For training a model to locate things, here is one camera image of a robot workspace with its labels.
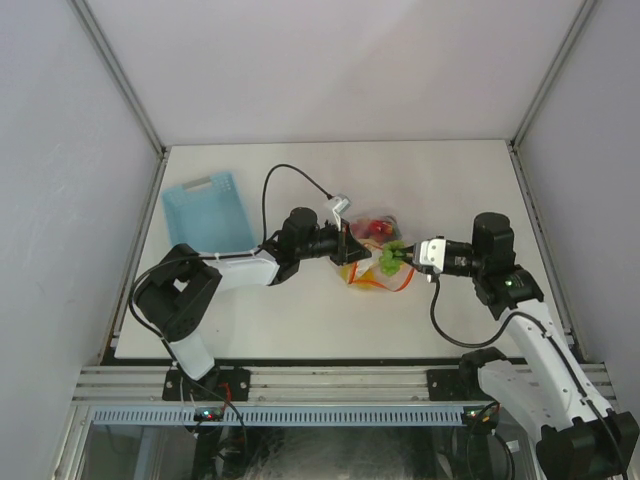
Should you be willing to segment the green fake grape bunch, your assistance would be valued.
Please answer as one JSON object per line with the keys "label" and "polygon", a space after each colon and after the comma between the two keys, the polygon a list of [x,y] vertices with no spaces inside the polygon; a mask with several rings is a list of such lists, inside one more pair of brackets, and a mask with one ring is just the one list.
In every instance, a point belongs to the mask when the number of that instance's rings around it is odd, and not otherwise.
{"label": "green fake grape bunch", "polygon": [[391,277],[396,275],[405,265],[406,245],[402,240],[387,242],[382,247],[378,266],[382,274]]}

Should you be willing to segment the clear zip top bag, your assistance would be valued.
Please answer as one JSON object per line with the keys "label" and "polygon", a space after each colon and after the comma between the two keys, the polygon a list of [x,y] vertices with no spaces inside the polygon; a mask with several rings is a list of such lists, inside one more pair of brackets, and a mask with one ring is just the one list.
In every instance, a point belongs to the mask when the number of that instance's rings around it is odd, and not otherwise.
{"label": "clear zip top bag", "polygon": [[[380,209],[369,210],[369,211],[361,212],[358,214],[350,214],[347,216],[347,220],[349,221],[350,228],[351,228],[351,224],[361,217],[375,218],[375,217],[382,217],[382,216],[393,216],[396,220],[397,226],[399,227],[399,224],[395,215]],[[399,230],[401,233],[401,237],[397,240],[402,240],[407,247],[409,243],[405,239],[405,236],[403,235],[400,227],[399,227]],[[403,268],[396,275],[388,277],[381,273],[378,266],[378,259],[382,253],[382,247],[385,243],[377,243],[376,241],[369,240],[369,239],[358,239],[358,240],[371,251],[372,257],[362,261],[355,262],[355,263],[350,263],[350,264],[357,264],[358,267],[361,268],[362,270],[366,270],[366,269],[373,270],[374,275],[376,277],[376,282],[378,283],[378,288],[375,290],[369,290],[369,291],[379,290],[379,291],[397,293],[397,292],[401,292],[402,290],[408,287],[408,285],[410,284],[414,276],[414,269],[411,266],[405,263]],[[339,277],[340,277],[339,269],[343,266],[334,268],[334,270],[336,271]]]}

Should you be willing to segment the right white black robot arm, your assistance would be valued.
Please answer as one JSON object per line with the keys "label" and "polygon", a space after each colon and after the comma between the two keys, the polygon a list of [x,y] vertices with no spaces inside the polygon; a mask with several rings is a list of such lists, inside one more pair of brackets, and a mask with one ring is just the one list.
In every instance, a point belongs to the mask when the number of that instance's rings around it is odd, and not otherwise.
{"label": "right white black robot arm", "polygon": [[470,242],[434,237],[394,247],[391,257],[438,284],[443,275],[468,277],[478,300],[498,322],[483,342],[449,343],[467,349],[459,385],[468,397],[489,396],[505,408],[535,446],[548,479],[627,478],[639,424],[618,413],[584,373],[556,328],[532,274],[516,262],[507,216],[478,214]]}

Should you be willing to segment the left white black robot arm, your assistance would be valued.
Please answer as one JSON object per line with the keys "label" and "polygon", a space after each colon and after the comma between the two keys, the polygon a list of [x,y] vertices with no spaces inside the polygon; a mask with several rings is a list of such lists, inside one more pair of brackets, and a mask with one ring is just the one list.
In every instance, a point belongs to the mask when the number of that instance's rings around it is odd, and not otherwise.
{"label": "left white black robot arm", "polygon": [[303,260],[327,257],[344,266],[368,259],[371,251],[356,239],[348,221],[318,223],[306,207],[291,211],[282,227],[253,250],[198,253],[186,243],[174,246],[159,264],[134,281],[128,298],[132,316],[156,335],[196,399],[215,395],[219,376],[200,324],[215,294],[249,286],[279,285]]}

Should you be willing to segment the yellow fake lemon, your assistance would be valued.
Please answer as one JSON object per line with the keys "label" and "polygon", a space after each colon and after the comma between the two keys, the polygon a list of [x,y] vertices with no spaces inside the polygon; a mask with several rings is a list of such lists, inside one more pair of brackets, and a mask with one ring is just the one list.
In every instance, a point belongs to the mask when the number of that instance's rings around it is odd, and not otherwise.
{"label": "yellow fake lemon", "polygon": [[339,269],[341,279],[350,288],[363,291],[375,290],[378,288],[376,277],[372,269],[362,270],[357,264],[345,265]]}

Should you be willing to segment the red fake strawberries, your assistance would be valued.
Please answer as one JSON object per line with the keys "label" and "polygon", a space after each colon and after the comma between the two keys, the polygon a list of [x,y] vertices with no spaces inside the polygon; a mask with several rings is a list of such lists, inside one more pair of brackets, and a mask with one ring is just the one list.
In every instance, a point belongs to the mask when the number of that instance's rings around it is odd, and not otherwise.
{"label": "red fake strawberries", "polygon": [[401,237],[393,216],[361,217],[351,224],[351,231],[357,239],[369,239],[377,243],[395,241]]}

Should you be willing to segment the light blue plastic basket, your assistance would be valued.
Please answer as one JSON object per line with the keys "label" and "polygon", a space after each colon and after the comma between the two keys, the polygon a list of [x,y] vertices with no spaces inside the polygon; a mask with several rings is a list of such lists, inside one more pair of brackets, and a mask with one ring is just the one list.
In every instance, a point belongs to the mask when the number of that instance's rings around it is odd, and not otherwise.
{"label": "light blue plastic basket", "polygon": [[161,193],[161,201],[172,246],[185,243],[204,253],[236,253],[256,246],[229,171],[169,187]]}

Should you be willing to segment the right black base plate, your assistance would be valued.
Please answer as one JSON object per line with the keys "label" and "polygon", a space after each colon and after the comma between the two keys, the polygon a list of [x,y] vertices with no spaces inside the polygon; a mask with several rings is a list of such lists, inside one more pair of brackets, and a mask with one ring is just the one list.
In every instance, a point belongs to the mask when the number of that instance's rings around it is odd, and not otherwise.
{"label": "right black base plate", "polygon": [[469,387],[457,368],[428,369],[428,396],[431,401],[490,401],[492,397],[478,387]]}

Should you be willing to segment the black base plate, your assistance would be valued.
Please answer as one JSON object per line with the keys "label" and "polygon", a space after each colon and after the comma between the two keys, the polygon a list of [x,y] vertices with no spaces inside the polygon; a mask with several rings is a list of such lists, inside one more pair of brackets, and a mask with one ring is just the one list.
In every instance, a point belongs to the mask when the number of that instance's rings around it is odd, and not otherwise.
{"label": "black base plate", "polygon": [[244,402],[248,400],[251,372],[248,369],[215,368],[200,380],[193,380],[178,369],[171,369],[164,379],[164,401],[195,400]]}
{"label": "black base plate", "polygon": [[431,401],[490,401],[492,397],[478,387],[469,387],[457,368],[428,369],[428,396]]}

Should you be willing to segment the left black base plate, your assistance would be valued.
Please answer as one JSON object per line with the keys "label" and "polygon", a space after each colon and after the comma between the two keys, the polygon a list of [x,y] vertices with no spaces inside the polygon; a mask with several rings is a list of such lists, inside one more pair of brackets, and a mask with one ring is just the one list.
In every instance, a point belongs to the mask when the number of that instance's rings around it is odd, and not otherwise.
{"label": "left black base plate", "polygon": [[248,400],[251,372],[248,369],[215,368],[200,380],[193,380],[178,369],[171,369],[164,379],[164,401],[195,400],[244,402]]}

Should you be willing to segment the aluminium front rail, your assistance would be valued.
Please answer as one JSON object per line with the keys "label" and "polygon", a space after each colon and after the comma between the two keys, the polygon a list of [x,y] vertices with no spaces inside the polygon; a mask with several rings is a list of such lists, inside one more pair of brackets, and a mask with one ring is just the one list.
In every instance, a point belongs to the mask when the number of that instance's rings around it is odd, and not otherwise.
{"label": "aluminium front rail", "polygon": [[[483,401],[431,401],[428,369],[452,365],[247,366],[251,386],[238,406],[428,405]],[[168,365],[92,366],[81,370],[72,403],[91,406],[169,406],[162,391]]]}

